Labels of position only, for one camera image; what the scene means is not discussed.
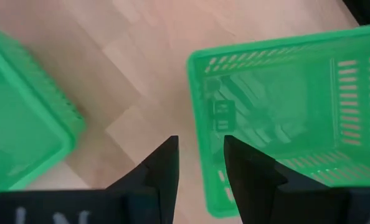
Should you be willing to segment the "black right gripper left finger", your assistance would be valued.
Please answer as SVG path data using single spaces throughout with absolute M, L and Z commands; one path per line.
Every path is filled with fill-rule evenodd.
M 179 184 L 179 138 L 170 136 L 107 187 L 118 194 L 114 224 L 173 224 Z

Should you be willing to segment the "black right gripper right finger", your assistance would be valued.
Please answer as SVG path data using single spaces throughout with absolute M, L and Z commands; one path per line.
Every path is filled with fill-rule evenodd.
M 224 138 L 224 157 L 243 224 L 347 224 L 347 191 L 331 189 L 233 136 Z

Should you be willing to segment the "green plastic slotted basket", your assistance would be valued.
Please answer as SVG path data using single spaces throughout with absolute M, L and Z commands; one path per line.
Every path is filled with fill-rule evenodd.
M 238 215 L 226 135 L 331 187 L 370 186 L 370 26 L 198 50 L 187 74 L 212 216 Z
M 62 161 L 84 129 L 51 76 L 0 31 L 0 192 L 23 189 Z

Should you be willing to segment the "black aluminium frame rail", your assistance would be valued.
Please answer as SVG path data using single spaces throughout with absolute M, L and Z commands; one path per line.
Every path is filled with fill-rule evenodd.
M 342 0 L 357 23 L 370 25 L 370 0 Z

